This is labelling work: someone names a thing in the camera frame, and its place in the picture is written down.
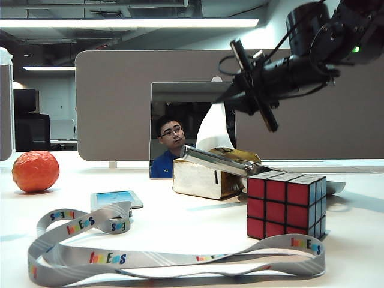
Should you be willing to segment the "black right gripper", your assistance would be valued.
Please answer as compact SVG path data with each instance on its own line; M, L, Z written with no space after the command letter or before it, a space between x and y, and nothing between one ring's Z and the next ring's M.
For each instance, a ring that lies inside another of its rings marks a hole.
M308 57L291 55L269 62L262 52L253 59L248 57L239 40L233 40L230 46L240 72L212 104L225 103L230 110L250 116L259 112L271 132L279 127L272 109L280 100L315 93L339 76L337 69L313 64Z

